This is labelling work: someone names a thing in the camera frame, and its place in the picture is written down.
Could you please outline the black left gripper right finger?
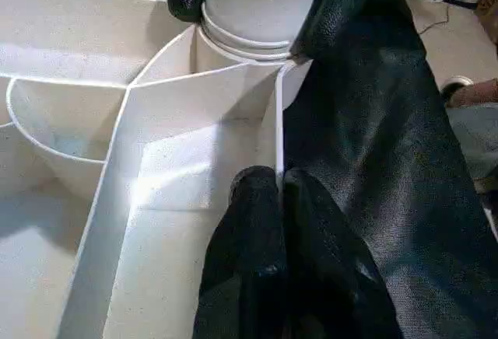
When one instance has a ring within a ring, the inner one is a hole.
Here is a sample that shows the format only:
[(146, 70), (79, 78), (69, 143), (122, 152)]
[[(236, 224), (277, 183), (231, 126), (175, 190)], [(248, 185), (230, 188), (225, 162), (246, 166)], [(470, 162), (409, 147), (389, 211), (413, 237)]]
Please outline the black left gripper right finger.
[(328, 190), (301, 169), (283, 180), (294, 338), (401, 338), (394, 303), (366, 243)]

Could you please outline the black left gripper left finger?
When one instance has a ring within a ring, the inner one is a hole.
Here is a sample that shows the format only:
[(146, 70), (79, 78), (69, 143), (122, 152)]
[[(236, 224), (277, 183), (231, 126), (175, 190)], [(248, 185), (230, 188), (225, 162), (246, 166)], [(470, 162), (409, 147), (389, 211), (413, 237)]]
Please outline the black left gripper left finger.
[(240, 171), (206, 250), (194, 338), (281, 338), (286, 247), (275, 172)]

